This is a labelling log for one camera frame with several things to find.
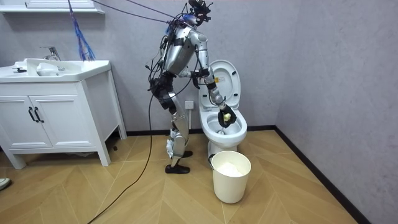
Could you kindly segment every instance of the herringbone floor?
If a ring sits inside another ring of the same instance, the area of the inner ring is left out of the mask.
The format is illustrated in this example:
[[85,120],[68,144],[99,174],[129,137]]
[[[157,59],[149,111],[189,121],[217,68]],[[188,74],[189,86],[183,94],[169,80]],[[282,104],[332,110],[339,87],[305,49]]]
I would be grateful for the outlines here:
[[[141,180],[95,223],[355,223],[274,131],[249,132],[239,151],[252,163],[242,201],[221,203],[213,192],[206,161],[207,139],[193,134],[183,160],[188,175],[166,175],[166,136],[154,136],[151,160]],[[87,158],[26,156],[15,170],[0,155],[0,177],[14,183],[0,192],[0,223],[85,224],[102,211],[144,167],[149,137],[108,142],[109,167]]]

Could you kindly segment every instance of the humanoid robot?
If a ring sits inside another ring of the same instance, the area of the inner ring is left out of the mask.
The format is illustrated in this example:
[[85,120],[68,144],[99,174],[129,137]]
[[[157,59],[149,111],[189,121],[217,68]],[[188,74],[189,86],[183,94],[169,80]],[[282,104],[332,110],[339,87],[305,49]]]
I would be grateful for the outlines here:
[[[161,67],[159,77],[149,78],[149,90],[159,100],[163,109],[169,110],[172,115],[170,140],[167,141],[166,146],[167,153],[172,159],[172,163],[165,168],[165,172],[168,174],[189,173],[189,167],[181,166],[178,163],[181,158],[193,154],[192,151],[185,151],[188,143],[188,119],[185,109],[181,106],[178,96],[174,92],[174,78],[191,78],[197,88],[200,88],[198,79],[202,78],[209,91],[211,101],[220,109],[218,113],[220,125],[227,128],[236,121],[234,111],[225,103],[225,98],[220,95],[217,89],[213,70],[209,66],[207,37],[197,31],[198,26],[211,19],[207,16],[211,4],[207,6],[203,0],[189,0],[188,3],[191,5],[190,12],[181,13],[178,18],[170,22],[167,29],[168,36],[160,47],[164,51],[158,61],[158,66]],[[190,71],[187,65],[194,53],[197,57],[197,65],[199,63],[200,68]]]

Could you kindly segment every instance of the toilet seat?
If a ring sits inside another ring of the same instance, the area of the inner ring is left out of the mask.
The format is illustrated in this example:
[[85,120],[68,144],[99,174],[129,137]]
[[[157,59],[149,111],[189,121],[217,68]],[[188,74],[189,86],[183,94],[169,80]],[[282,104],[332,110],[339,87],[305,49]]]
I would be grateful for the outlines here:
[[[241,81],[235,66],[227,60],[216,60],[210,63],[210,67],[213,69],[218,91],[225,96],[226,104],[232,109],[237,109],[241,98]],[[208,95],[207,88],[199,89],[200,107],[207,111],[218,111],[218,107],[210,102]]]

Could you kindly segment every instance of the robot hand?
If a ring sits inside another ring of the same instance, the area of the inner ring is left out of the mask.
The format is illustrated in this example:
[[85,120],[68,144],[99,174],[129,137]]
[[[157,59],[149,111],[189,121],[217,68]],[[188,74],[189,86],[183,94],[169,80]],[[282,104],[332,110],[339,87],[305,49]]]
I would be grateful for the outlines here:
[[236,115],[228,105],[225,105],[224,109],[220,109],[220,112],[218,112],[218,122],[221,127],[228,128],[228,126],[235,123],[235,121]]

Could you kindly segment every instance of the faucet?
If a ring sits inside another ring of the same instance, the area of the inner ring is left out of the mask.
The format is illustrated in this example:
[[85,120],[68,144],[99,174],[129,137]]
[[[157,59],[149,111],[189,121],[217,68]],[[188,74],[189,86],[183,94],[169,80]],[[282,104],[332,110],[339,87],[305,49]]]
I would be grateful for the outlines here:
[[[60,56],[58,55],[58,52],[55,47],[40,47],[40,48],[48,48],[50,50],[51,54],[45,56],[44,59],[61,61]],[[58,67],[58,71],[65,71],[65,68],[59,67],[59,66],[57,66],[57,67]]]

